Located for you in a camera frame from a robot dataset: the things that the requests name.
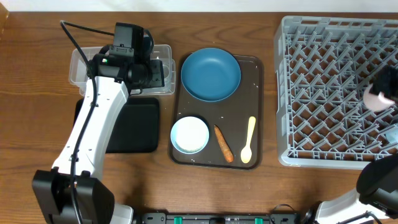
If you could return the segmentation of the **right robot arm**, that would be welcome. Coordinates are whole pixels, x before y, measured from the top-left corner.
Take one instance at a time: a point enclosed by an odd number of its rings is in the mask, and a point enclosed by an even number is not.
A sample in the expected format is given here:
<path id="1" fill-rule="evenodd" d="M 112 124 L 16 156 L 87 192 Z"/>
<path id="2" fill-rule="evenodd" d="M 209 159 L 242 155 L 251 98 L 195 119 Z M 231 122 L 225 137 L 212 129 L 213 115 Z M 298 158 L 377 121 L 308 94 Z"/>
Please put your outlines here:
<path id="1" fill-rule="evenodd" d="M 367 109 L 377 112 L 397 103 L 397 69 L 384 67 L 363 96 Z M 356 188 L 311 208 L 301 223 L 380 223 L 397 218 L 397 155 L 369 163 Z"/>

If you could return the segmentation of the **light blue cup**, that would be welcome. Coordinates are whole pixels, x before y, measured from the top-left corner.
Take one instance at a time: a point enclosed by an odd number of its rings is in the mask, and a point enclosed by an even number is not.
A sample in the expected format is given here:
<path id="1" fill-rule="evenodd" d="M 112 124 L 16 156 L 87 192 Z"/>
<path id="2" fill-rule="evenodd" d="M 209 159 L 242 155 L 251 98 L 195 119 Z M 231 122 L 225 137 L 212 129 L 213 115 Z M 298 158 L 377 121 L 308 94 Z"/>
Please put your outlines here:
<path id="1" fill-rule="evenodd" d="M 397 124 L 392 124 L 388 127 L 388 130 L 385 133 L 385 137 L 389 144 L 397 143 L 397 133 Z"/>

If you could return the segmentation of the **pink white cup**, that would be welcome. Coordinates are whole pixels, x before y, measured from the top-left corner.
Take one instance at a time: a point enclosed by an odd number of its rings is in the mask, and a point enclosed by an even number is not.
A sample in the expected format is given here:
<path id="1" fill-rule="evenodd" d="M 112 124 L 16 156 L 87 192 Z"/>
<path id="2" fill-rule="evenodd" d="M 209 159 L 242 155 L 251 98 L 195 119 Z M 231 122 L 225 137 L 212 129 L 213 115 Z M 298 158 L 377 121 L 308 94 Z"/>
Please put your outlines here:
<path id="1" fill-rule="evenodd" d="M 387 99 L 384 97 L 383 92 L 375 95 L 370 93 L 373 88 L 373 84 L 370 84 L 364 91 L 363 101 L 367 109 L 378 112 L 388 109 L 390 106 L 395 104 L 395 101 Z"/>

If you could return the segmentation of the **pale yellow spoon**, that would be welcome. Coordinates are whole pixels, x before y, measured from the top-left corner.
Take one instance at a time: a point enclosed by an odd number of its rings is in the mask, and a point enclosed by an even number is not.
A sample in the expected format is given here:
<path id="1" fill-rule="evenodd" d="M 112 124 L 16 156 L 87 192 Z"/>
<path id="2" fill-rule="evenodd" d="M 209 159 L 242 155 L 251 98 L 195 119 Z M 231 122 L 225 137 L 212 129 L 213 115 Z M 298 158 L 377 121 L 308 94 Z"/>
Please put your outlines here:
<path id="1" fill-rule="evenodd" d="M 254 116 L 251 116 L 248 120 L 246 144 L 241 150 L 241 161 L 245 164 L 247 164 L 252 157 L 251 140 L 255 125 L 256 125 L 256 118 Z"/>

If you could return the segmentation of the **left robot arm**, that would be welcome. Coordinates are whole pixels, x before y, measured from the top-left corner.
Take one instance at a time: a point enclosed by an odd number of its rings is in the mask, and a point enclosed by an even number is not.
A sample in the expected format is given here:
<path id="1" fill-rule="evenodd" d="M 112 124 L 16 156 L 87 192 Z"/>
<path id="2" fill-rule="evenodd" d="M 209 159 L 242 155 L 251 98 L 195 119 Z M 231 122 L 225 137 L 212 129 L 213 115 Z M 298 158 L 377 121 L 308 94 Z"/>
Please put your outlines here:
<path id="1" fill-rule="evenodd" d="M 151 58 L 149 30 L 118 22 L 113 43 L 84 60 L 86 92 L 68 141 L 50 170 L 36 171 L 32 189 L 47 223 L 132 223 L 134 210 L 116 203 L 102 183 L 106 149 L 132 90 L 164 85 L 162 62 Z"/>

